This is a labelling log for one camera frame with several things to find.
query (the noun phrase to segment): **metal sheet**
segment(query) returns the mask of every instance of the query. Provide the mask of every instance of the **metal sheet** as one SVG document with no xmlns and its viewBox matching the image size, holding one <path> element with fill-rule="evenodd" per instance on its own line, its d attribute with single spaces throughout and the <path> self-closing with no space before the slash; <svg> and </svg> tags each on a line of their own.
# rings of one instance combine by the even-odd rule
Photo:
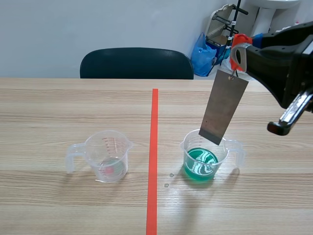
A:
<svg viewBox="0 0 313 235">
<path fill-rule="evenodd" d="M 199 135 L 219 145 L 248 82 L 218 70 Z"/>
</svg>

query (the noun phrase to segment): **wooden table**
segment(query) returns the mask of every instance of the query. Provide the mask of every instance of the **wooden table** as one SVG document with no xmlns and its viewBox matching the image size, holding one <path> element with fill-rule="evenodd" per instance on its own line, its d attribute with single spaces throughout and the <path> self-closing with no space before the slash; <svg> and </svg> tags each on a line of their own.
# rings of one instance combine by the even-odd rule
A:
<svg viewBox="0 0 313 235">
<path fill-rule="evenodd" d="M 200 127 L 212 84 L 0 79 L 0 234 L 146 234 L 151 99 L 158 88 L 159 235 L 311 235 L 313 116 L 305 113 L 288 136 L 269 133 L 267 123 L 283 109 L 256 81 L 225 135 L 244 143 L 245 166 L 235 169 L 229 159 L 206 185 L 183 174 L 179 143 Z M 134 142 L 126 177 L 96 182 L 79 158 L 66 174 L 67 147 L 108 129 Z"/>
</svg>

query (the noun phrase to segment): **measuring cup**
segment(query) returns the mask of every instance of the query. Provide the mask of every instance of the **measuring cup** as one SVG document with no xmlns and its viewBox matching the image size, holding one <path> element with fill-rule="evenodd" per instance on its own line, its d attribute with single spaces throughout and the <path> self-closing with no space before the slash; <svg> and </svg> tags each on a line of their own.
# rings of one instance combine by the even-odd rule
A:
<svg viewBox="0 0 313 235">
<path fill-rule="evenodd" d="M 231 153 L 236 155 L 236 165 L 244 164 L 246 152 L 238 141 L 223 140 L 220 145 L 199 135 L 199 130 L 189 132 L 180 147 L 184 151 L 183 167 L 195 180 L 211 180 L 221 164 Z"/>
<path fill-rule="evenodd" d="M 114 182 L 123 178 L 128 169 L 127 153 L 133 146 L 126 136 L 117 131 L 101 131 L 84 143 L 67 149 L 67 173 L 74 171 L 74 157 L 82 156 L 91 166 L 98 181 Z"/>
</svg>

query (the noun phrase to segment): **chair backrest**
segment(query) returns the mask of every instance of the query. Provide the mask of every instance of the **chair backrest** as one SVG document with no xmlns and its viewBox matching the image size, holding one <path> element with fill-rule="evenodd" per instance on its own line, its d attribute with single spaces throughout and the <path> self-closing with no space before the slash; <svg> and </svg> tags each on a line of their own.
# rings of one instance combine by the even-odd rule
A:
<svg viewBox="0 0 313 235">
<path fill-rule="evenodd" d="M 189 58 L 156 48 L 110 48 L 90 52 L 80 66 L 81 78 L 193 79 Z"/>
</svg>

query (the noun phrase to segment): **green liquid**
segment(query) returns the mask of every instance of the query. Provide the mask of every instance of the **green liquid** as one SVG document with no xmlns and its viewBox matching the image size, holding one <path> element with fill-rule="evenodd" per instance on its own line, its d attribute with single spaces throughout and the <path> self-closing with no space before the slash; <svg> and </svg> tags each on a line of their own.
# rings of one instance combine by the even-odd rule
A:
<svg viewBox="0 0 313 235">
<path fill-rule="evenodd" d="M 188 151 L 188 154 L 198 162 L 206 164 L 217 163 L 217 157 L 209 150 L 204 148 L 193 148 Z M 218 166 L 203 165 L 186 157 L 184 168 L 186 173 L 195 180 L 211 180 L 214 177 Z"/>
</svg>

